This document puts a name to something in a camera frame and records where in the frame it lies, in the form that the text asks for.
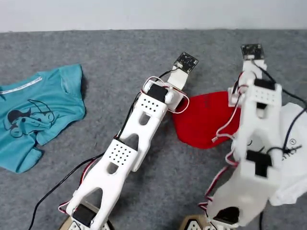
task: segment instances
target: white bracket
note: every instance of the white bracket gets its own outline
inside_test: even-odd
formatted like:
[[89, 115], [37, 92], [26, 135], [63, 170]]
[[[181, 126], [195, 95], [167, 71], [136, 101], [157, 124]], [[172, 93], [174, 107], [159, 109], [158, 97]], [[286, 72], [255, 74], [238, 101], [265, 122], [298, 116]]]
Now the white bracket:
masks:
[[[251, 136], [261, 138], [264, 145], [281, 147], [280, 110], [282, 106], [282, 87], [275, 84], [275, 90], [259, 87], [249, 79], [248, 88], [241, 104], [240, 126], [233, 142], [234, 158], [239, 161], [231, 178], [217, 189], [213, 201], [208, 202], [209, 221], [229, 228], [246, 226], [265, 207], [268, 199], [278, 189], [281, 182], [281, 165], [283, 154], [273, 149], [269, 154], [272, 166], [267, 168], [267, 176], [255, 174], [256, 163], [247, 160], [247, 145]], [[266, 104], [264, 110], [257, 103]], [[239, 209], [238, 223], [227, 224], [213, 218], [220, 210], [228, 207]]]
[[267, 69], [267, 65], [264, 63], [264, 60], [245, 60], [243, 61], [243, 69], [241, 72], [241, 75], [239, 77], [238, 85], [233, 93], [234, 87], [228, 88], [228, 106], [234, 107], [236, 102], [239, 98], [239, 90], [242, 93], [238, 105], [240, 106], [242, 104], [242, 101], [244, 100], [244, 93], [246, 92], [247, 88], [243, 87], [244, 85], [247, 85], [247, 82], [252, 79], [262, 79], [262, 71], [256, 66], [259, 66], [263, 68], [264, 70]]
[[[181, 70], [177, 69], [172, 74], [174, 76], [176, 74], [181, 76], [181, 72]], [[182, 88], [185, 81], [186, 79], [176, 81], [176, 87]], [[128, 174], [130, 171], [135, 172], [139, 169], [150, 148], [151, 140], [166, 112], [168, 109], [175, 109], [183, 97], [182, 92], [178, 91], [175, 86], [166, 82], [163, 85], [161, 82], [149, 80], [144, 86], [144, 93], [141, 93], [139, 96], [119, 140], [112, 140], [104, 156], [89, 171], [67, 205], [66, 212], [72, 216], [78, 205], [88, 195], [98, 188], [102, 189], [101, 208], [91, 222], [91, 230], [99, 230], [106, 223], [120, 196]], [[153, 84], [165, 86], [167, 89], [165, 103], [146, 94]], [[145, 125], [142, 125], [140, 121], [145, 115], [149, 116], [149, 120]], [[139, 137], [137, 150], [124, 144], [132, 135], [138, 135]]]

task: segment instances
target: white wire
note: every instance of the white wire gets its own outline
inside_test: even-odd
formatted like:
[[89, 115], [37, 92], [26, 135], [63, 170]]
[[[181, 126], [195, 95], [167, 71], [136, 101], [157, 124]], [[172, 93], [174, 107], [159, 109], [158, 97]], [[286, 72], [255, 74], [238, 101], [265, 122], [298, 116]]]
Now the white wire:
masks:
[[234, 109], [234, 111], [233, 111], [233, 113], [232, 113], [230, 119], [227, 121], [227, 123], [226, 123], [225, 125], [223, 125], [222, 127], [220, 127], [220, 128], [216, 131], [215, 137], [211, 140], [212, 142], [215, 142], [219, 137], [228, 137], [228, 138], [234, 140], [234, 137], [233, 137], [232, 135], [227, 134], [227, 133], [222, 133], [222, 134], [220, 134], [219, 132], [220, 132], [221, 130], [223, 130], [224, 128], [226, 128], [226, 127], [230, 124], [230, 122], [232, 121], [232, 119], [234, 119], [234, 116], [235, 116], [235, 114], [236, 114], [236, 110], [238, 109], [238, 106], [239, 106], [239, 103], [238, 103], [238, 101], [237, 101], [236, 106], [235, 106], [235, 109]]
[[217, 181], [217, 179], [219, 179], [219, 176], [220, 176], [221, 174], [223, 174], [227, 169], [228, 169], [228, 166], [225, 166], [225, 167], [223, 167], [223, 168], [217, 173], [217, 175], [213, 178], [213, 180], [212, 180], [212, 182], [211, 182], [209, 188], [207, 189], [205, 196], [208, 195], [208, 191], [211, 190], [211, 187], [214, 185], [214, 183]]
[[144, 83], [144, 85], [143, 85], [143, 87], [142, 87], [142, 90], [143, 90], [143, 91], [145, 91], [145, 90], [144, 90], [144, 87], [145, 87], [145, 85], [148, 83], [148, 81], [149, 81], [150, 79], [157, 79], [157, 80], [159, 80], [160, 82], [162, 82], [163, 85], [165, 85], [165, 82], [164, 82], [161, 78], [152, 76], [152, 77], [149, 77], [149, 78], [145, 81], [145, 83]]
[[237, 162], [231, 161], [228, 159], [232, 154], [234, 154], [234, 151], [235, 151], [235, 148], [230, 150], [230, 152], [225, 156], [225, 161], [232, 166], [237, 166], [238, 164]]
[[85, 176], [86, 176], [86, 174], [87, 174], [87, 171], [90, 169], [90, 167], [95, 163], [95, 161], [96, 161], [97, 159], [95, 159], [92, 163], [90, 163], [87, 167], [86, 167], [86, 169], [85, 169], [85, 171], [84, 171], [84, 173], [83, 173], [83, 177], [82, 177], [82, 179], [81, 179], [81, 182], [83, 182], [83, 180], [85, 179]]
[[181, 113], [183, 113], [184, 111], [186, 111], [186, 109], [187, 109], [188, 106], [190, 105], [190, 99], [189, 99], [189, 97], [186, 96], [183, 92], [181, 92], [181, 93], [182, 93], [182, 95], [183, 95], [184, 97], [186, 97], [186, 99], [188, 100], [188, 104], [187, 104], [187, 106], [186, 106], [182, 111], [180, 111], [180, 112], [176, 112], [176, 111], [172, 111], [172, 110], [168, 109], [168, 111], [170, 111], [170, 112], [173, 113], [173, 114], [181, 114]]
[[69, 200], [69, 201], [67, 201], [67, 202], [65, 202], [65, 203], [63, 203], [63, 204], [61, 204], [61, 205], [59, 205], [58, 211], [60, 211], [61, 213], [66, 214], [66, 212], [62, 211], [60, 208], [63, 207], [63, 206], [65, 206], [65, 205], [67, 205], [70, 201], [71, 201], [71, 200]]

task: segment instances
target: white cloth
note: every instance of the white cloth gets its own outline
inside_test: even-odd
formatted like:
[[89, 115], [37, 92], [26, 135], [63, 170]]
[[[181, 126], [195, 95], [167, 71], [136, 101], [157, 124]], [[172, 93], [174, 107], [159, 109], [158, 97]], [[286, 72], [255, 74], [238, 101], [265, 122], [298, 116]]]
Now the white cloth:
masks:
[[[281, 138], [284, 141], [293, 119], [303, 110], [297, 104], [288, 103], [281, 109]], [[307, 113], [303, 113], [295, 122], [288, 139], [287, 148], [299, 145], [301, 148], [283, 155], [282, 183], [276, 193], [270, 197], [273, 206], [295, 204], [296, 200], [307, 192]], [[248, 149], [266, 152], [267, 148], [261, 139], [252, 136]]]

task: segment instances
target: white wall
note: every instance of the white wall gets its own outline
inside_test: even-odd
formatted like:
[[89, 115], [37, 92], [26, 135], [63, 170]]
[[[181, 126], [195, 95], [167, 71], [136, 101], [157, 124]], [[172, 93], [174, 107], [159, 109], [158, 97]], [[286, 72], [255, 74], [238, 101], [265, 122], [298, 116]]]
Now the white wall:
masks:
[[0, 0], [0, 32], [307, 28], [307, 0]]

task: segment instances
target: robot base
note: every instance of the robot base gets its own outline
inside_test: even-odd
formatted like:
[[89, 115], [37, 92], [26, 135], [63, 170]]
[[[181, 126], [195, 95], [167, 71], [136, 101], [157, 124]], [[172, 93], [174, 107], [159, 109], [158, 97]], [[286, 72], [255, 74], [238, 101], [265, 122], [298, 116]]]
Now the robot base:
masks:
[[[83, 230], [82, 226], [79, 226], [70, 217], [61, 225], [59, 230]], [[108, 221], [101, 230], [114, 230], [112, 224]]]
[[207, 222], [205, 215], [191, 215], [184, 218], [179, 230], [229, 230], [221, 225], [215, 227]]

